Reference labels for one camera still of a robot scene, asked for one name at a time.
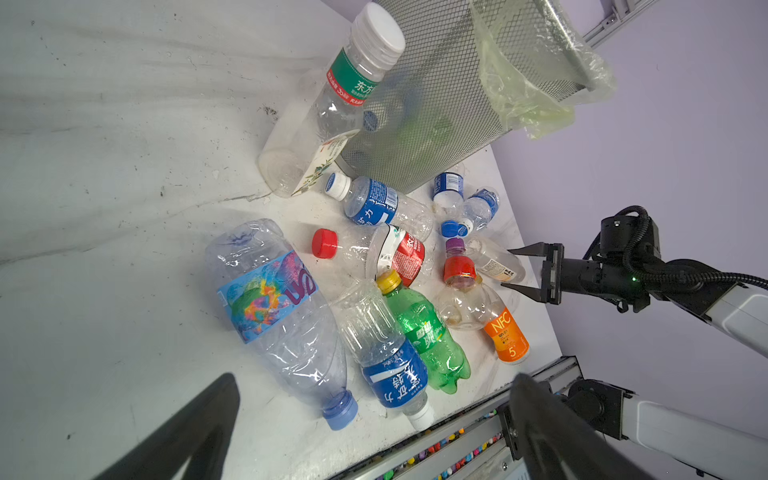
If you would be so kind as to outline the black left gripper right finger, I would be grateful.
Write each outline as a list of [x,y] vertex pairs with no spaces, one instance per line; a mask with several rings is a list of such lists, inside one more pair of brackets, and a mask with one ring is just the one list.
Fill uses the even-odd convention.
[[517,445],[532,479],[649,479],[527,374],[509,389]]

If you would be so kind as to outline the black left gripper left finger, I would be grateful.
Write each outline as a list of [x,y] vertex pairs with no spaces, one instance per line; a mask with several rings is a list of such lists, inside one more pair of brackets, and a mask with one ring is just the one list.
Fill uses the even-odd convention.
[[224,373],[99,479],[220,479],[240,406],[235,376]]

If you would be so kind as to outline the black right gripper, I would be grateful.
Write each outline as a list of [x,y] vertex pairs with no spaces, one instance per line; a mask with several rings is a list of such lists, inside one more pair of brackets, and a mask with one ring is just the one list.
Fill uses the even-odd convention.
[[596,260],[570,259],[559,243],[537,242],[508,249],[510,254],[543,258],[541,287],[509,283],[508,288],[537,302],[560,304],[563,293],[593,296],[626,312],[636,301],[636,281],[628,270]]

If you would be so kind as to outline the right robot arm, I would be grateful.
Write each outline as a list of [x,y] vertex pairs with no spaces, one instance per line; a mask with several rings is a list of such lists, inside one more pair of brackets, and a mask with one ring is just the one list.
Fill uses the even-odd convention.
[[766,423],[723,424],[746,396],[750,413],[766,379],[767,283],[693,259],[664,260],[647,210],[604,218],[583,256],[538,242],[517,254],[540,259],[527,298],[605,306],[586,324],[590,372],[557,393],[525,374],[509,390],[507,442],[535,479],[647,479],[632,460],[645,448],[697,479],[763,479]]

